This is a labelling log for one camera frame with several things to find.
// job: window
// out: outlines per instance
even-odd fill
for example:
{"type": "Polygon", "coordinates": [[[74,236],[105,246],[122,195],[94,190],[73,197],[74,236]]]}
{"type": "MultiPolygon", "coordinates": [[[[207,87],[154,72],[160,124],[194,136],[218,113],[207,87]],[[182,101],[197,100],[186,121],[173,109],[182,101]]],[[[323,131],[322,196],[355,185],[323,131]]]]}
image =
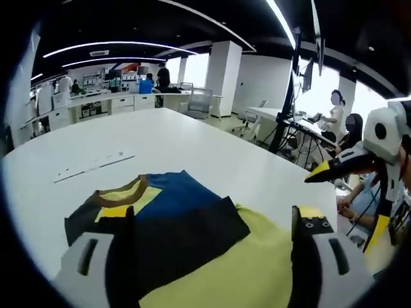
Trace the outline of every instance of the window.
{"type": "Polygon", "coordinates": [[[192,82],[195,87],[204,88],[208,69],[209,54],[189,56],[184,74],[184,82],[192,82]]]}
{"type": "Polygon", "coordinates": [[[166,67],[170,72],[170,83],[177,83],[180,71],[181,58],[169,59],[166,63],[166,67]]]}
{"type": "MultiPolygon", "coordinates": [[[[299,65],[301,71],[304,72],[308,61],[300,60],[299,65]]],[[[300,89],[300,93],[295,100],[295,110],[305,111],[308,116],[314,116],[317,112],[328,115],[333,108],[330,102],[331,92],[338,89],[339,83],[340,74],[336,70],[323,66],[320,77],[319,66],[314,64],[311,90],[303,94],[302,89],[300,89]]]]}
{"type": "Polygon", "coordinates": [[[363,129],[371,110],[387,107],[387,101],[374,90],[361,82],[355,87],[354,105],[351,113],[359,114],[363,119],[363,129]]]}

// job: ceiling light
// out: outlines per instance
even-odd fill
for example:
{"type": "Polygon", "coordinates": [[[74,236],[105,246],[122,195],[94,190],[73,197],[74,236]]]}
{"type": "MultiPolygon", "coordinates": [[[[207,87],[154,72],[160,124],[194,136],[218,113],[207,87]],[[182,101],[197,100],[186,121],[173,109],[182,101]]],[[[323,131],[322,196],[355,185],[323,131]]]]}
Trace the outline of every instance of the ceiling light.
{"type": "Polygon", "coordinates": [[[67,67],[67,66],[72,66],[72,65],[77,65],[77,64],[83,64],[83,63],[89,63],[89,62],[95,62],[95,61],[105,61],[105,60],[147,60],[147,61],[166,61],[165,59],[158,59],[158,58],[141,58],[141,57],[136,57],[136,56],[118,56],[115,58],[100,58],[100,59],[92,59],[92,60],[85,60],[85,61],[79,61],[79,62],[73,62],[70,64],[64,64],[62,67],[67,67]]]}
{"type": "Polygon", "coordinates": [[[388,99],[387,101],[411,101],[411,96],[408,96],[405,98],[392,98],[392,99],[388,99]]]}
{"type": "Polygon", "coordinates": [[[267,2],[271,10],[274,12],[275,16],[277,17],[278,21],[283,27],[284,32],[287,35],[288,40],[291,43],[291,46],[293,47],[293,49],[295,49],[295,39],[294,39],[293,33],[291,32],[290,27],[287,25],[287,22],[285,21],[285,18],[283,14],[281,13],[279,7],[274,2],[274,0],[265,0],[265,1],[267,2]]]}
{"type": "Polygon", "coordinates": [[[210,16],[207,16],[206,14],[203,14],[202,12],[196,11],[186,5],[183,5],[181,3],[172,1],[172,0],[159,0],[160,2],[163,3],[168,3],[170,5],[173,6],[178,6],[179,8],[182,8],[183,10],[189,11],[193,14],[196,14],[197,16],[200,16],[204,19],[207,19],[209,22],[212,22],[213,24],[219,26],[220,28],[223,28],[225,31],[227,31],[228,33],[230,33],[231,35],[235,36],[238,40],[242,41],[245,45],[247,45],[251,50],[256,51],[256,49],[254,47],[251,46],[250,43],[248,43],[244,38],[240,37],[237,33],[233,32],[233,30],[227,28],[226,26],[224,26],[225,22],[221,22],[219,23],[218,21],[216,21],[215,19],[212,19],[210,16]]]}
{"type": "Polygon", "coordinates": [[[41,76],[43,76],[43,74],[38,74],[38,75],[36,75],[36,76],[34,76],[34,77],[31,77],[31,81],[33,81],[34,79],[37,79],[38,77],[41,77],[41,76]]]}
{"type": "Polygon", "coordinates": [[[175,49],[178,51],[184,51],[186,53],[191,53],[193,55],[198,55],[198,53],[195,53],[194,51],[186,50],[186,49],[181,49],[178,47],[173,47],[173,46],[167,46],[167,45],[162,45],[162,44],[154,44],[154,43],[146,43],[146,42],[124,42],[124,41],[112,41],[112,42],[95,42],[95,43],[86,43],[86,44],[80,44],[80,45],[74,45],[66,48],[62,48],[56,51],[53,51],[52,53],[48,53],[43,56],[43,58],[47,58],[49,56],[53,56],[57,53],[62,53],[67,50],[72,50],[76,48],[81,48],[81,47],[87,47],[87,46],[97,46],[97,45],[109,45],[109,44],[129,44],[129,45],[144,45],[144,46],[152,46],[152,47],[161,47],[161,48],[168,48],[168,49],[175,49]]]}

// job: office chair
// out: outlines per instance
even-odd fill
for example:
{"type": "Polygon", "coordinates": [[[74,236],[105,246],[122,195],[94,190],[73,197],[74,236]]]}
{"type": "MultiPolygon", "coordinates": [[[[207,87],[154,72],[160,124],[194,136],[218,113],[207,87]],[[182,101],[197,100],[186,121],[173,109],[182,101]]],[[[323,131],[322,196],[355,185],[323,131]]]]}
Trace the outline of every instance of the office chair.
{"type": "Polygon", "coordinates": [[[194,88],[192,82],[180,82],[180,89],[182,90],[191,90],[194,88]]]}
{"type": "Polygon", "coordinates": [[[188,102],[180,103],[177,111],[193,119],[207,119],[210,114],[212,98],[212,90],[193,88],[188,102]]]}
{"type": "MultiPolygon", "coordinates": [[[[268,101],[262,101],[261,104],[259,104],[259,108],[263,108],[265,107],[265,105],[268,103],[268,101]]],[[[249,123],[255,123],[258,120],[258,115],[252,114],[251,112],[245,111],[245,112],[240,112],[237,115],[237,118],[239,120],[243,121],[243,124],[245,124],[245,126],[238,126],[238,127],[234,127],[231,132],[240,132],[240,137],[244,136],[244,131],[249,130],[249,123]]]]}

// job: white table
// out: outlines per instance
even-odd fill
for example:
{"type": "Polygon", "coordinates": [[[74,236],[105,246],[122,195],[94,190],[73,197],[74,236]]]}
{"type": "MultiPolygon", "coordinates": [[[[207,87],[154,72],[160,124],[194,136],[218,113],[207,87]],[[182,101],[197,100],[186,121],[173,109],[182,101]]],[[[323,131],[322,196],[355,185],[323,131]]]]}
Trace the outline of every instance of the white table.
{"type": "Polygon", "coordinates": [[[246,112],[250,112],[251,114],[258,116],[257,121],[251,125],[250,130],[245,137],[246,140],[249,140],[254,136],[257,127],[261,124],[261,119],[269,119],[275,122],[275,119],[277,119],[277,114],[281,112],[281,109],[248,107],[246,112]]]}
{"type": "Polygon", "coordinates": [[[124,185],[139,174],[185,169],[221,197],[265,214],[290,230],[292,205],[319,208],[337,229],[335,188],[306,184],[306,170],[281,157],[166,108],[112,115],[33,139],[3,159],[11,217],[46,278],[67,250],[64,218],[96,189],[124,185]],[[54,184],[66,167],[113,151],[135,157],[54,184]]]}

